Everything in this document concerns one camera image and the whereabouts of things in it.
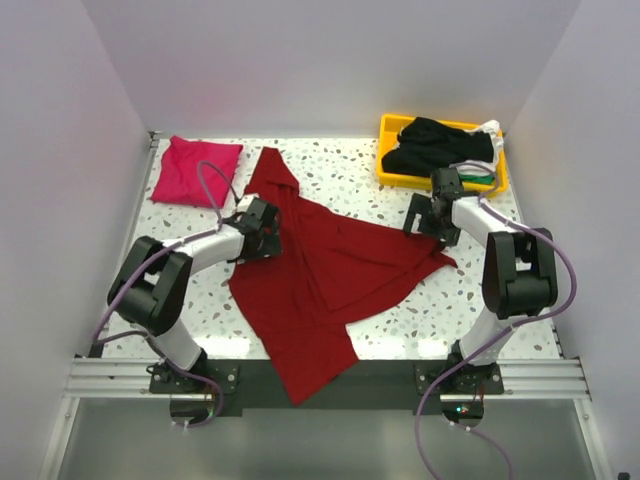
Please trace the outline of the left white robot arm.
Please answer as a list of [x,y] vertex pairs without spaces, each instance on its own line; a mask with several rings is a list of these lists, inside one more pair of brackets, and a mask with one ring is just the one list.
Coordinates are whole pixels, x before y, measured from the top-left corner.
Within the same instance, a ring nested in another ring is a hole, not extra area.
[[166,241],[137,238],[107,294],[106,314],[136,326],[183,391],[200,390],[214,377],[204,349],[181,320],[190,278],[219,263],[280,255],[280,223],[278,207],[251,194],[212,230]]

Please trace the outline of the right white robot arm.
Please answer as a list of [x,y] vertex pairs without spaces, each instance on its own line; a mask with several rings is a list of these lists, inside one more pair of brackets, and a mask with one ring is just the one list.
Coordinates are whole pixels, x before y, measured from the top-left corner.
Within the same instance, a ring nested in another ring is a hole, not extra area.
[[470,330],[451,347],[444,371],[431,383],[469,392],[489,378],[519,320],[533,318],[558,296],[555,253],[544,228],[514,227],[499,219],[477,192],[464,188],[455,168],[431,173],[432,193],[411,198],[403,232],[413,230],[442,247],[468,234],[484,248],[484,307]]

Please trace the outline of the dark red t shirt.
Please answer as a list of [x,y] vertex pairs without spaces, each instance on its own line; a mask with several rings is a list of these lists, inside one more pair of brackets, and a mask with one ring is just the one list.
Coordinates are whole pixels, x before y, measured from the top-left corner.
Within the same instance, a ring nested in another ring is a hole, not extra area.
[[237,265],[229,288],[294,405],[357,363],[347,325],[393,308],[456,264],[433,238],[303,198],[275,148],[262,149],[245,190],[280,209],[282,254]]

